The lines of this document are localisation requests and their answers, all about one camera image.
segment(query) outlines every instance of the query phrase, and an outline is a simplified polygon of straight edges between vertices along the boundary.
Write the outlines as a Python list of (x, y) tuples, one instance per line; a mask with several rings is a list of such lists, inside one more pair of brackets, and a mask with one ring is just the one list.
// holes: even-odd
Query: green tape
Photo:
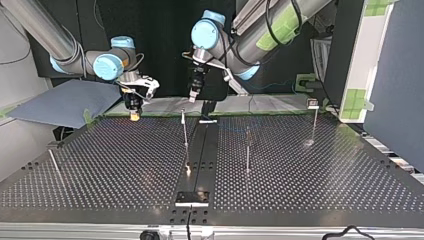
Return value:
[(369, 0), (365, 8), (365, 16), (383, 16), (386, 14), (387, 6), (391, 3), (391, 0)]
[(296, 92), (314, 92), (313, 89), (307, 89), (304, 86), (300, 86), (300, 81), (309, 81), (309, 82), (314, 82), (316, 80), (316, 75), (315, 73), (309, 73), (309, 74), (298, 74), (296, 76), (296, 85), (294, 90)]
[(359, 119), (362, 109), (365, 107), (365, 90), (348, 89), (343, 104), (343, 119)]
[(84, 121), (87, 125), (93, 123), (94, 119), (91, 117), (90, 110), (88, 110), (87, 108), (84, 109), (83, 116), (84, 116)]
[(10, 113), (13, 109), (15, 109), (15, 106), (0, 109), (0, 118), (7, 117), (7, 114)]
[[(298, 26), (299, 20), (293, 5), (290, 4), (272, 24), (271, 28), (277, 39), (281, 43), (286, 44), (296, 37), (295, 30)], [(264, 51), (271, 51), (277, 46), (277, 43), (271, 37), (271, 34), (267, 32), (259, 39), (256, 46)]]

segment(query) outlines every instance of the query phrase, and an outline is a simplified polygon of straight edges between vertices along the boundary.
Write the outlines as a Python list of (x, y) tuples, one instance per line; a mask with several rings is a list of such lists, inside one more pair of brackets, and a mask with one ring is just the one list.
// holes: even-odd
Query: thin metal rod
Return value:
[(38, 0), (0, 0), (19, 23), (57, 60), (74, 53), (72, 37)]
[(315, 117), (314, 117), (314, 129), (317, 126), (317, 118), (318, 118), (318, 108), (315, 109)]
[(185, 109), (181, 110), (181, 124), (183, 125), (183, 129), (184, 129), (184, 146), (186, 150), (186, 163), (188, 163), (190, 159), (189, 159), (189, 153), (188, 153), (188, 135), (187, 135), (187, 125), (185, 121)]
[(57, 165), (57, 162), (56, 162), (56, 158), (54, 157), (53, 151), (51, 149), (49, 149), (49, 154), (50, 154), (50, 158), (53, 162), (54, 168), (56, 169), (56, 171), (60, 172), (59, 166)]
[(250, 171), (250, 145), (252, 144), (252, 136), (250, 133), (250, 128), (249, 126), (246, 129), (246, 143), (247, 143), (247, 147), (246, 147), (246, 172), (249, 173)]

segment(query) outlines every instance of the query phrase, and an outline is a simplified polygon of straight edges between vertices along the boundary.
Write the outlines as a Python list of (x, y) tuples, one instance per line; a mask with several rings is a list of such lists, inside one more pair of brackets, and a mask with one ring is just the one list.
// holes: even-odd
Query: metal bracket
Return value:
[(208, 207), (209, 192), (178, 192), (176, 207)]
[(197, 48), (193, 53), (193, 60), (199, 63), (206, 63), (207, 65), (222, 69), (224, 75), (224, 81), (228, 82), (230, 87), (237, 93), (239, 96), (247, 96), (249, 92), (241, 86), (240, 83), (234, 78), (231, 69), (226, 68), (225, 65), (217, 59), (212, 59), (213, 56), (205, 49)]
[(365, 100), (364, 109), (372, 112), (372, 111), (374, 111), (374, 104), (371, 103), (369, 100)]

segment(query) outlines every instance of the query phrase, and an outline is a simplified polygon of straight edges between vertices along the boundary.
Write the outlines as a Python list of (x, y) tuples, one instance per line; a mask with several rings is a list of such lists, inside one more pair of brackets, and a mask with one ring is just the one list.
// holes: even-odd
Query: metal plate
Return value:
[[(194, 132), (196, 119), (187, 119)], [(168, 224), (186, 158), (178, 118), (108, 118), (3, 182), (0, 220)]]
[(211, 225), (424, 227), (424, 186), (334, 120), (222, 117), (215, 154)]

